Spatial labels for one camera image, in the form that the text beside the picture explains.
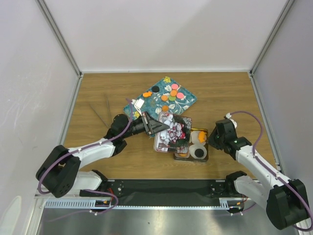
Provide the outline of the gold tin lid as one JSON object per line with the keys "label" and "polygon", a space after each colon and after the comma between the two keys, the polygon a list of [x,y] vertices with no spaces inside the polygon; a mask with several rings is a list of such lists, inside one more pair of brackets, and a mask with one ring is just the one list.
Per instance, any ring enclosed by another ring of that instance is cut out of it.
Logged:
{"label": "gold tin lid", "polygon": [[177,114],[161,112],[158,121],[168,126],[155,134],[154,150],[157,152],[187,154],[192,129],[192,119]]}

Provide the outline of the metal tongs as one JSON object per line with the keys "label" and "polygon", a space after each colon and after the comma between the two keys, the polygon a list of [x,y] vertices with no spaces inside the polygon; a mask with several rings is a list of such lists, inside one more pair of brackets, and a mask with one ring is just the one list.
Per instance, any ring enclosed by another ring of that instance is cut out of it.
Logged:
{"label": "metal tongs", "polygon": [[88,99],[88,104],[95,115],[101,120],[101,122],[107,128],[110,128],[112,123],[112,115],[108,96],[106,94],[92,95]]}

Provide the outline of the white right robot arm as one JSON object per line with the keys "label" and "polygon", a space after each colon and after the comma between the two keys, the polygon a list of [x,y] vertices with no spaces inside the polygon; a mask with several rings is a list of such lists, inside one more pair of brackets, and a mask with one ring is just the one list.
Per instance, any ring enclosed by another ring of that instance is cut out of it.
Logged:
{"label": "white right robot arm", "polygon": [[232,120],[217,121],[208,143],[245,166],[257,179],[252,180],[242,171],[228,175],[230,181],[225,184],[225,191],[229,196],[243,194],[252,199],[266,211],[272,225],[279,230],[312,218],[304,184],[280,173],[247,138],[238,137]]}

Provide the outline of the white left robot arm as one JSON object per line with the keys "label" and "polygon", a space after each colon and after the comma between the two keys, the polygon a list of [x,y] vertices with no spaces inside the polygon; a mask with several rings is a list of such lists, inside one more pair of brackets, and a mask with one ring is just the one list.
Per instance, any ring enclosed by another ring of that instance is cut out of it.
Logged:
{"label": "white left robot arm", "polygon": [[36,173],[40,194],[51,193],[61,198],[73,190],[79,195],[102,196],[108,193],[108,179],[98,170],[79,170],[97,160],[116,156],[126,147],[126,138],[145,132],[152,135],[169,129],[147,112],[132,120],[125,114],[116,115],[106,135],[100,140],[75,148],[58,145]]}

